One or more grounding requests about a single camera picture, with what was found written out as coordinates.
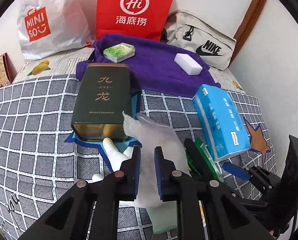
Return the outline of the blue tissue pack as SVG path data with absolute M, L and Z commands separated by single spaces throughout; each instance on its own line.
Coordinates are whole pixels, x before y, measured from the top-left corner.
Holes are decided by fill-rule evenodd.
M 222 161 L 250 149 L 244 123 L 226 90 L 201 85 L 193 103 L 214 161 Z

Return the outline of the green black packet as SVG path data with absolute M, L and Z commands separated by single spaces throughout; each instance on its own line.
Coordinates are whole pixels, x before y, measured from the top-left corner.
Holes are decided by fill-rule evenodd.
M 201 139 L 194 142 L 192 139 L 186 138 L 184 146 L 190 174 L 194 180 L 205 183 L 211 180 L 224 182 L 209 152 L 203 150 L 204 144 Z

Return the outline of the pale green cloth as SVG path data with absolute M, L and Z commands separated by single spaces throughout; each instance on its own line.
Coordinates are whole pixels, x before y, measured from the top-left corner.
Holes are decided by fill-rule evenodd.
M 160 206 L 150 207 L 146 210 L 152 222 L 155 235 L 177 228 L 176 202 L 162 202 Z

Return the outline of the grey checked bed sheet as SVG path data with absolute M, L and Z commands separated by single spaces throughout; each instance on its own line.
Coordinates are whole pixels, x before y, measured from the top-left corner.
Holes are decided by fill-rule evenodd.
M 110 174 L 99 150 L 76 142 L 71 118 L 80 82 L 74 68 L 91 49 L 61 53 L 47 70 L 27 76 L 35 62 L 27 62 L 13 84 L 0 88 L 0 233 L 18 239 L 78 179 Z M 260 128 L 269 152 L 247 151 L 229 161 L 240 167 L 261 165 L 277 175 L 274 148 L 258 98 L 242 89 L 230 91 L 236 108 L 254 129 Z M 202 139 L 202 127 L 192 99 L 151 90 L 132 95 L 135 113 L 174 128 L 178 138 Z M 158 233 L 146 209 L 121 205 L 118 239 L 177 239 L 176 229 Z

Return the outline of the dark green tea tin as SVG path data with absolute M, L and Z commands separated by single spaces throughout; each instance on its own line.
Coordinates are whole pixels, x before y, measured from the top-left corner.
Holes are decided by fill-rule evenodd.
M 130 70 L 126 64 L 92 63 L 86 68 L 74 105 L 71 127 L 80 140 L 129 139 L 123 114 L 131 115 Z

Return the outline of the white sponge block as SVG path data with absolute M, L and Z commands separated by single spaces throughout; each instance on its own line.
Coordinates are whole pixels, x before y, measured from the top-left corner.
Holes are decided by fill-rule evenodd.
M 177 53 L 174 62 L 189 76 L 199 75 L 203 70 L 203 67 L 188 54 Z

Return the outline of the purple towel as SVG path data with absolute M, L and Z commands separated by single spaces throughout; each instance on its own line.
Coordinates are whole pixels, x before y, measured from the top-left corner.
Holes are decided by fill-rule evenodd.
M 122 62 L 129 67 L 132 88 L 192 98 L 203 84 L 221 87 L 220 83 L 215 82 L 211 76 L 210 67 L 198 54 L 162 42 L 122 34 L 106 34 L 94 42 L 94 58 L 92 61 L 77 63 L 76 78 L 79 81 L 82 80 L 90 63 L 109 63 L 110 60 L 103 56 L 103 51 L 120 43 L 135 46 L 135 55 Z M 201 73 L 192 76 L 186 74 L 174 62 L 177 53 L 190 55 L 202 66 Z

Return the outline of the beige Nike waist bag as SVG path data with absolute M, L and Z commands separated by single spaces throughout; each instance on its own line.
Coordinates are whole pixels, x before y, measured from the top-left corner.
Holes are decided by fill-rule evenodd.
M 171 13 L 165 23 L 167 43 L 197 53 L 211 67 L 226 70 L 236 40 L 185 10 Z

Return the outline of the green white soap box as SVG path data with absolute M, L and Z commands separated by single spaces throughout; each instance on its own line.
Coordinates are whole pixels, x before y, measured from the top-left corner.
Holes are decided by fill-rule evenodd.
M 106 48 L 103 56 L 114 63 L 120 63 L 135 55 L 135 46 L 127 43 L 120 43 L 115 46 Z

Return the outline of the brown cardboard picture box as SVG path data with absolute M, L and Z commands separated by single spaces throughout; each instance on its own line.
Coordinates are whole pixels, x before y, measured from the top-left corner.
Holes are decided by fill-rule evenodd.
M 4 53 L 0 56 L 0 88 L 10 85 L 13 78 L 10 74 L 8 55 Z

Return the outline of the red Haidilao paper bag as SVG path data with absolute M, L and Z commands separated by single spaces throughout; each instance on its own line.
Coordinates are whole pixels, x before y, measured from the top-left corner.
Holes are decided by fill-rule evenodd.
M 173 0 L 97 0 L 96 38 L 123 34 L 159 41 Z

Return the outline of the white Miniso plastic bag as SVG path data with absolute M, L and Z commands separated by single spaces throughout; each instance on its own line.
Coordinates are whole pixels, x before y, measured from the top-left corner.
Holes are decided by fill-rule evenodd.
M 83 48 L 92 42 L 88 22 L 76 0 L 23 0 L 17 25 L 26 61 Z

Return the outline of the brown wooden door frame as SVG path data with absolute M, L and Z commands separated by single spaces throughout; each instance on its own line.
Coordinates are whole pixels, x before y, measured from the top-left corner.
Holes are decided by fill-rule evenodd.
M 238 53 L 251 34 L 257 20 L 259 19 L 259 16 L 261 15 L 261 12 L 263 11 L 266 1 L 267 0 L 251 0 L 244 18 L 234 35 L 236 46 L 229 64 L 231 64 L 235 57 L 237 57 Z

